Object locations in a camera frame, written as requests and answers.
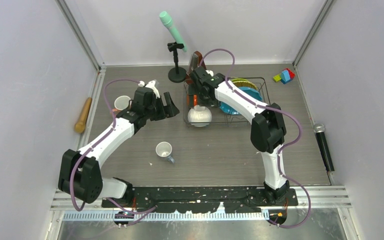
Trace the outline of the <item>white bowl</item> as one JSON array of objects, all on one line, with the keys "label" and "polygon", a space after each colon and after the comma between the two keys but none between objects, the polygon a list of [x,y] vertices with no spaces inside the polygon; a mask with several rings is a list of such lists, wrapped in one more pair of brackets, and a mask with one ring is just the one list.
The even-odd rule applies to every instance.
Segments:
[{"label": "white bowl", "polygon": [[195,105],[187,114],[187,121],[195,127],[205,127],[212,122],[212,119],[212,113],[206,106]]}]

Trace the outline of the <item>woven bamboo plate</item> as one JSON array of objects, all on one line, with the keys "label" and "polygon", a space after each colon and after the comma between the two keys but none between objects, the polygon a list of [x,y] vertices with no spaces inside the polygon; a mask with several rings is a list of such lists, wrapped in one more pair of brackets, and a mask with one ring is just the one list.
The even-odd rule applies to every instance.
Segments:
[{"label": "woven bamboo plate", "polygon": [[233,78],[230,81],[238,88],[247,87],[247,88],[254,89],[256,91],[258,90],[258,87],[254,83],[250,82],[245,78]]}]

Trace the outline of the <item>grey printed mug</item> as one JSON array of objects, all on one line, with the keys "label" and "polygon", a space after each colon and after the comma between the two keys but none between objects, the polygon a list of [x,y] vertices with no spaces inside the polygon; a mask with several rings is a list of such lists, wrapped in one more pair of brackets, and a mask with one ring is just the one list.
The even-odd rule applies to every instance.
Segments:
[{"label": "grey printed mug", "polygon": [[160,158],[166,159],[170,163],[174,164],[175,160],[172,157],[172,151],[173,151],[172,145],[166,141],[162,141],[158,143],[155,147],[155,153],[157,154],[157,156],[159,156]]}]

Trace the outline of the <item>pink floral mug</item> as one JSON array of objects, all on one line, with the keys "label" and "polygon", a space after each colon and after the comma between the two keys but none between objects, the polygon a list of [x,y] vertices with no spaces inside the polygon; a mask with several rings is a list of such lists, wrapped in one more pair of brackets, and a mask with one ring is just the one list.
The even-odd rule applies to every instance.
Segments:
[{"label": "pink floral mug", "polygon": [[131,108],[132,99],[127,95],[121,95],[114,100],[111,113],[117,115],[123,110],[129,110]]}]

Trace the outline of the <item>blue dotted plate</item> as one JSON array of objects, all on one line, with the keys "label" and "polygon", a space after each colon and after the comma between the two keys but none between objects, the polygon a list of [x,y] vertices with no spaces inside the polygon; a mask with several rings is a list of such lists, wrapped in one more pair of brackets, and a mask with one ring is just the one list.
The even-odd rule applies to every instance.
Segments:
[{"label": "blue dotted plate", "polygon": [[255,114],[262,113],[265,109],[262,106],[268,104],[263,102],[260,93],[250,87],[229,87],[221,85],[215,90],[215,97],[221,102],[226,103],[245,118],[252,119]]}]

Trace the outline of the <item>orange bowl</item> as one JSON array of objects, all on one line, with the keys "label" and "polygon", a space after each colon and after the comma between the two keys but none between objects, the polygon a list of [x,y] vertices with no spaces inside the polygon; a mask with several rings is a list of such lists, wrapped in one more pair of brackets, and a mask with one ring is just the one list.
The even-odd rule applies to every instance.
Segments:
[{"label": "orange bowl", "polygon": [[196,94],[188,94],[186,96],[186,105],[189,108],[194,108],[196,105],[198,105],[198,96]]}]

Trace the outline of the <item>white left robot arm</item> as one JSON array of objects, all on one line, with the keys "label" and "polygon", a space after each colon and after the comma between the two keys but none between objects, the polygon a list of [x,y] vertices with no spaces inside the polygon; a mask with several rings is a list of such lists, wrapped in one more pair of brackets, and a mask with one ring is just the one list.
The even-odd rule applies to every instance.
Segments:
[{"label": "white left robot arm", "polygon": [[98,198],[113,198],[121,207],[133,202],[132,185],[119,178],[104,178],[101,168],[111,154],[133,137],[147,121],[160,121],[179,114],[169,92],[162,96],[149,87],[138,87],[126,108],[98,137],[78,150],[62,155],[58,189],[74,200],[91,204]]}]

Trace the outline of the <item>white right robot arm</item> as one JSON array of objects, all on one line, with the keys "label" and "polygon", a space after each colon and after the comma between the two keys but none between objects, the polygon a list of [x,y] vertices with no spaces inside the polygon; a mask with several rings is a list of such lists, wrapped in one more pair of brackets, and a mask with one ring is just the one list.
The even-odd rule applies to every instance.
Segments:
[{"label": "white right robot arm", "polygon": [[239,112],[250,124],[250,140],[261,153],[265,171],[263,194],[268,203],[279,205],[290,188],[284,176],[282,147],[286,126],[278,105],[268,105],[235,86],[221,73],[210,74],[202,66],[190,78],[197,90],[199,103],[219,101]]}]

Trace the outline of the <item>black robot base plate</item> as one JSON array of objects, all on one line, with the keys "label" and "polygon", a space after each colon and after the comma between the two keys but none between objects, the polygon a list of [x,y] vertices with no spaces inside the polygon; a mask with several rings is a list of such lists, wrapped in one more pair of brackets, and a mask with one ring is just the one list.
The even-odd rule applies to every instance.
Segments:
[{"label": "black robot base plate", "polygon": [[122,198],[102,201],[103,208],[135,208],[139,212],[153,209],[155,213],[214,213],[224,209],[228,214],[256,213],[262,207],[295,207],[296,191],[292,188],[279,199],[258,186],[195,186],[135,187]]}]

